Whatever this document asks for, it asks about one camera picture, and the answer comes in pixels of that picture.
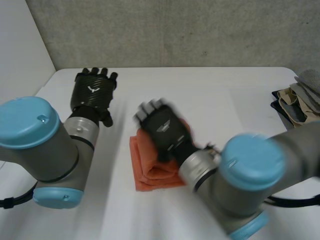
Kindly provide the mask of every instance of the beige cloth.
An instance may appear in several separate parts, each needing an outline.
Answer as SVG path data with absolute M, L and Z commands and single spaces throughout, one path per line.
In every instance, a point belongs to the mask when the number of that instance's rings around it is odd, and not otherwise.
M 313 112 L 311 108 L 298 95 L 296 95 L 296 93 L 290 87 L 278 91 L 277 95 L 279 97 L 280 106 L 289 116 L 295 128 L 303 124 L 308 124 L 310 122 L 320 121 L 320 114 Z M 288 112 L 287 109 L 284 107 L 284 103 L 281 100 L 283 100 L 289 106 L 292 106 L 293 104 L 299 104 L 302 112 L 306 117 L 306 120 L 302 122 L 294 119 L 291 116 L 290 112 Z

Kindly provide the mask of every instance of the white table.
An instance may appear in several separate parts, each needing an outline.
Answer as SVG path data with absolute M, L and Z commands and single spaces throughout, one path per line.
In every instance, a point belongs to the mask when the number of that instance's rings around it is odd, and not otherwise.
M 62 121 L 70 111 L 74 78 L 81 69 L 56 72 L 37 96 L 48 100 Z M 206 207 L 187 187 L 136 192 L 129 137 L 138 105 L 164 97 L 191 125 L 195 141 L 222 148 L 242 132 L 272 136 L 286 129 L 270 107 L 271 92 L 293 83 L 282 67 L 117 68 L 118 87 L 110 105 L 114 126 L 101 127 L 85 196 L 79 207 L 56 210 L 32 201 L 0 210 L 1 240 L 223 240 L 227 239 Z M 20 166 L 0 170 L 0 198 L 27 191 L 34 179 Z M 290 187 L 282 197 L 319 193 L 316 179 Z M 316 240 L 319 207 L 266 206 L 270 223 L 252 240 Z

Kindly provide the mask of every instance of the robotic hand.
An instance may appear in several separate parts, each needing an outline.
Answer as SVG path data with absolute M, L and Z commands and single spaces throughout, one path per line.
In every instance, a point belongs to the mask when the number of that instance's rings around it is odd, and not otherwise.
M 175 157 L 179 175 L 233 240 L 248 239 L 268 222 L 263 202 L 287 208 L 320 205 L 320 195 L 304 200 L 271 196 L 320 177 L 320 122 L 269 139 L 256 134 L 235 136 L 225 145 L 218 166 L 210 151 L 193 146 L 183 123 L 162 101 L 141 105 L 136 118 L 160 159 Z
M 0 158 L 25 168 L 38 182 L 28 193 L 0 201 L 12 208 L 33 197 L 44 207 L 76 207 L 84 194 L 99 121 L 113 125 L 108 111 L 118 74 L 84 68 L 75 78 L 72 114 L 61 123 L 57 112 L 40 97 L 21 97 L 0 106 Z

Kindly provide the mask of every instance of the blue joint cap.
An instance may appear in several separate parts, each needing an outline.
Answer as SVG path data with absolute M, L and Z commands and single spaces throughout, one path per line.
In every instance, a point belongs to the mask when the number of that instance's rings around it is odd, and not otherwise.
M 219 172 L 235 188 L 261 191 L 272 187 L 285 173 L 285 154 L 272 139 L 242 134 L 228 141 Z
M 39 187 L 33 190 L 33 200 L 51 209 L 72 209 L 79 205 L 84 192 L 69 187 Z
M 0 105 L 0 147 L 36 147 L 49 140 L 59 125 L 57 112 L 43 98 L 16 98 Z
M 262 229 L 268 223 L 268 221 L 268 215 L 262 212 L 255 219 L 251 220 L 246 225 L 232 232 L 229 237 L 232 240 L 246 240 L 256 232 L 258 232 L 260 229 Z

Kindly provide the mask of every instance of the orange towel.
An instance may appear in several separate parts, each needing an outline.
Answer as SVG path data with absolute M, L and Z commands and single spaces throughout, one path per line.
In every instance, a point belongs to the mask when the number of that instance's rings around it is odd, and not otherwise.
M 146 192 L 185 185 L 178 176 L 179 168 L 174 159 L 166 163 L 157 161 L 157 149 L 145 131 L 138 129 L 136 136 L 130 137 L 129 144 L 137 191 Z

